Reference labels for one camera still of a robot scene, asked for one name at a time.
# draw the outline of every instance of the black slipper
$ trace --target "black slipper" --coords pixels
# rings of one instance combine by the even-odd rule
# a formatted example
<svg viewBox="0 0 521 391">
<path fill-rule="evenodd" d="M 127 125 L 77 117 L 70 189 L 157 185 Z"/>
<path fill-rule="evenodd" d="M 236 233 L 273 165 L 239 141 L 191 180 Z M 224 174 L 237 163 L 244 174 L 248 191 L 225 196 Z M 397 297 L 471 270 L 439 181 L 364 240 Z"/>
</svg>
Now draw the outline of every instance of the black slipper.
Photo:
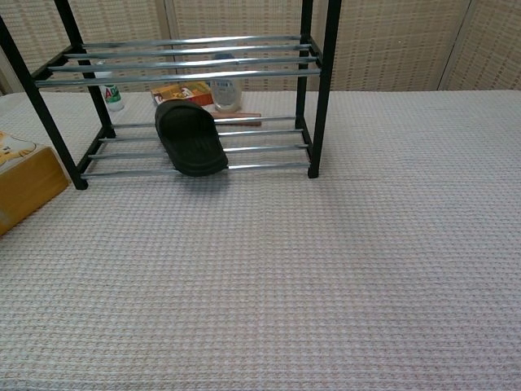
<svg viewBox="0 0 521 391">
<path fill-rule="evenodd" d="M 155 129 L 173 166 L 191 177 L 228 166 L 212 115 L 186 100 L 167 100 L 155 110 Z"/>
</svg>

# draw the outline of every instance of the black metal frame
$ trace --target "black metal frame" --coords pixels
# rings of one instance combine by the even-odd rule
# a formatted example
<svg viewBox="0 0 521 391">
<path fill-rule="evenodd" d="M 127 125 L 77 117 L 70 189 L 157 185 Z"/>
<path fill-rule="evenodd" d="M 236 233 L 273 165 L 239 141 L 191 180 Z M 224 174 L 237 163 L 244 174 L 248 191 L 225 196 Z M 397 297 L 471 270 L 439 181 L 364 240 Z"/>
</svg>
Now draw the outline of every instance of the black metal frame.
<svg viewBox="0 0 521 391">
<path fill-rule="evenodd" d="M 324 129 L 326 127 L 327 106 L 329 102 L 329 93 L 331 88 L 331 75 L 333 72 L 333 63 L 335 59 L 336 36 L 339 27 L 339 14 L 341 8 L 341 0 L 329 0 L 326 17 L 326 34 L 324 39 L 323 52 L 318 48 L 317 43 L 311 37 L 311 23 L 313 16 L 313 0 L 303 0 L 302 13 L 300 19 L 300 44 L 309 44 L 309 48 L 300 51 L 300 57 L 306 57 L 309 54 L 317 58 L 316 64 L 321 69 L 320 86 L 318 88 L 317 116 L 315 121 L 315 129 L 313 140 L 308 130 L 308 126 L 304 119 L 305 95 L 307 78 L 298 77 L 297 95 L 296 95 L 296 128 L 302 129 L 302 138 L 307 145 L 306 152 L 310 161 L 308 176 L 309 178 L 318 177 L 320 159 L 322 155 L 322 142 L 324 138 Z M 82 174 L 87 170 L 91 156 L 94 155 L 102 144 L 102 138 L 115 138 L 116 133 L 112 125 L 111 118 L 108 114 L 107 107 L 103 101 L 98 86 L 89 86 L 90 97 L 98 113 L 101 122 L 101 129 L 96 134 L 94 140 L 85 152 L 85 155 L 76 165 L 71 154 L 58 131 L 55 121 L 49 112 L 48 107 L 42 95 L 40 94 L 37 83 L 44 81 L 52 76 L 53 72 L 49 67 L 64 65 L 68 62 L 70 54 L 85 54 L 86 49 L 83 47 L 80 30 L 72 13 L 72 9 L 68 0 L 55 0 L 55 5 L 59 16 L 62 20 L 65 31 L 67 32 L 70 46 L 63 49 L 51 60 L 43 64 L 36 72 L 31 74 L 25 65 L 25 62 L 16 47 L 16 44 L 9 33 L 6 24 L 0 16 L 0 46 L 4 50 L 16 76 L 20 79 L 22 86 L 27 93 L 40 121 L 49 134 L 49 137 L 55 146 L 56 151 L 61 158 L 65 169 L 68 171 L 74 186 L 78 190 L 85 190 L 88 187 L 87 181 Z M 80 65 L 90 65 L 88 59 L 80 59 Z M 299 70 L 307 69 L 308 64 L 299 64 Z M 93 72 L 83 73 L 85 79 L 94 78 Z"/>
</svg>

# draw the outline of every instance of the woven wall panel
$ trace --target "woven wall panel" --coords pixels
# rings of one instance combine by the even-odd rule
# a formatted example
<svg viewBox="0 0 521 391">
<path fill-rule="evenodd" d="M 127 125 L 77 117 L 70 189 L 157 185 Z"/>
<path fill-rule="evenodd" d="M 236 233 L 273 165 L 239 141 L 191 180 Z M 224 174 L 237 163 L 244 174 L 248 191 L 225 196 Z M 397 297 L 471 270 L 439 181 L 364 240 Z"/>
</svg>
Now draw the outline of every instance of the woven wall panel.
<svg viewBox="0 0 521 391">
<path fill-rule="evenodd" d="M 159 39 L 164 37 L 158 23 L 154 0 L 70 0 L 72 10 L 85 42 L 109 42 Z M 1 0 L 0 12 L 7 23 L 30 71 L 39 68 L 68 45 L 61 19 L 51 0 Z M 118 59 L 114 62 L 139 62 L 142 58 Z M 164 58 L 147 58 L 147 61 Z M 141 75 L 142 71 L 116 72 L 119 75 Z M 152 71 L 149 74 L 166 74 Z M 57 74 L 53 79 L 82 78 L 80 74 Z M 121 90 L 149 90 L 147 83 L 120 86 Z M 82 91 L 85 88 L 59 87 L 53 91 Z"/>
<path fill-rule="evenodd" d="M 167 0 L 173 1 L 175 24 L 179 38 L 223 37 L 241 35 L 281 35 L 300 32 L 300 0 L 280 2 L 276 0 Z M 255 42 L 255 45 L 283 44 L 288 42 Z M 298 56 L 298 52 L 252 52 L 237 54 L 239 57 L 280 57 Z M 210 59 L 211 56 L 198 56 L 197 59 Z M 177 57 L 181 60 L 196 59 L 194 56 Z M 289 66 L 254 66 L 240 69 L 297 69 Z M 192 69 L 186 72 L 205 72 L 209 69 Z M 295 78 L 251 78 L 243 80 L 245 90 L 294 90 Z"/>
<path fill-rule="evenodd" d="M 465 1 L 343 3 L 336 90 L 435 90 Z"/>
<path fill-rule="evenodd" d="M 173 1 L 181 37 L 298 33 L 301 1 Z M 327 0 L 314 2 L 313 35 L 322 42 Z M 466 0 L 344 1 L 335 90 L 434 90 Z M 248 89 L 287 90 L 295 81 L 246 81 Z"/>
<path fill-rule="evenodd" d="M 447 88 L 521 89 L 521 2 L 475 1 Z"/>
</svg>

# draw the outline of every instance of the brown box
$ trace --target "brown box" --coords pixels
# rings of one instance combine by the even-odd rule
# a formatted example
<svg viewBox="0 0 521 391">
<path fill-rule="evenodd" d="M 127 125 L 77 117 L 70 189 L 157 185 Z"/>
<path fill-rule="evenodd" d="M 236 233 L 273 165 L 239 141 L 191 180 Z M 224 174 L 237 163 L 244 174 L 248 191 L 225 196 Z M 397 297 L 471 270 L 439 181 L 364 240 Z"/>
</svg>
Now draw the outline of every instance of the brown box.
<svg viewBox="0 0 521 391">
<path fill-rule="evenodd" d="M 190 100 L 200 106 L 213 103 L 212 91 L 204 81 L 187 81 L 171 86 L 157 87 L 153 88 L 151 93 L 155 104 L 161 104 L 170 99 Z"/>
<path fill-rule="evenodd" d="M 69 184 L 52 148 L 0 131 L 0 235 Z"/>
</svg>

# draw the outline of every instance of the shoe rack shelf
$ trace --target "shoe rack shelf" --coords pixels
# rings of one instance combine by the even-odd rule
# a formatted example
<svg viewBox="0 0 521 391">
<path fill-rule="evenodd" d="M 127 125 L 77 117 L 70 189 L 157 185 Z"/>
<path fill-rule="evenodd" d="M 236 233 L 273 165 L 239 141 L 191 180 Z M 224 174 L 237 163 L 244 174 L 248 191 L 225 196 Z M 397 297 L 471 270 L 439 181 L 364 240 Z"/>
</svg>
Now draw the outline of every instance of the shoe rack shelf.
<svg viewBox="0 0 521 391">
<path fill-rule="evenodd" d="M 322 154 L 322 141 L 326 125 L 327 105 L 331 87 L 331 73 L 335 58 L 336 35 L 339 25 L 339 13 L 341 0 L 329 0 L 325 40 L 323 51 L 311 36 L 311 22 L 313 14 L 313 0 L 303 0 L 300 20 L 300 34 L 283 36 L 246 36 L 246 37 L 202 37 L 193 39 L 169 39 L 156 41 L 134 42 L 98 42 L 84 43 L 77 26 L 74 14 L 68 0 L 55 0 L 56 8 L 67 32 L 70 45 L 60 51 L 55 57 L 43 64 L 38 70 L 31 73 L 16 44 L 10 35 L 7 26 L 0 16 L 0 44 L 11 66 L 20 79 L 31 103 L 33 104 L 42 124 L 50 136 L 52 143 L 58 152 L 65 169 L 68 171 L 76 189 L 84 190 L 88 187 L 91 178 L 105 177 L 129 177 L 141 175 L 173 174 L 175 169 L 135 169 L 111 172 L 86 172 L 90 163 L 95 160 L 110 159 L 142 159 L 147 157 L 166 156 L 166 152 L 118 152 L 98 153 L 103 144 L 108 143 L 139 143 L 143 141 L 159 140 L 152 136 L 118 136 L 118 131 L 125 128 L 154 127 L 154 123 L 141 124 L 112 124 L 107 108 L 100 93 L 99 86 L 105 84 L 121 85 L 125 83 L 170 83 L 176 81 L 212 80 L 218 78 L 249 78 L 249 77 L 297 77 L 296 109 L 288 116 L 269 116 L 253 118 L 230 118 L 215 120 L 217 129 L 220 125 L 230 125 L 245 122 L 281 121 L 290 122 L 291 126 L 277 130 L 237 130 L 219 131 L 220 138 L 236 138 L 249 136 L 269 136 L 275 134 L 300 134 L 302 143 L 290 145 L 262 145 L 255 147 L 229 147 L 225 148 L 226 154 L 253 153 L 253 152 L 280 152 L 288 150 L 305 150 L 308 162 L 288 163 L 253 163 L 247 165 L 229 165 L 230 170 L 243 169 L 293 169 L 307 168 L 309 178 L 316 178 Z M 260 44 L 258 42 L 276 42 L 276 44 Z M 135 48 L 132 51 L 113 52 L 114 48 Z M 266 53 L 284 52 L 284 56 L 212 59 L 173 62 L 150 63 L 126 63 L 124 60 L 118 64 L 91 64 L 92 59 L 124 59 L 131 57 L 156 57 L 156 56 L 194 56 L 213 55 L 217 53 L 243 52 Z M 219 68 L 239 68 L 243 65 L 282 65 L 280 69 L 259 70 L 234 70 L 222 72 Z M 294 69 L 289 69 L 288 64 L 294 64 Z M 97 71 L 121 71 L 127 69 L 186 69 L 186 68 L 211 68 L 215 72 L 203 72 L 194 74 L 167 74 L 149 75 L 137 77 L 111 77 L 97 79 L 94 72 Z M 82 79 L 59 79 L 50 77 L 55 73 L 80 72 Z M 304 106 L 307 77 L 320 77 L 318 88 L 317 115 L 314 124 L 313 139 L 310 136 L 308 126 L 304 119 Z M 72 159 L 63 138 L 49 112 L 40 89 L 56 86 L 87 86 L 93 100 L 96 112 L 101 122 L 101 129 L 87 148 L 84 156 L 78 163 Z"/>
</svg>

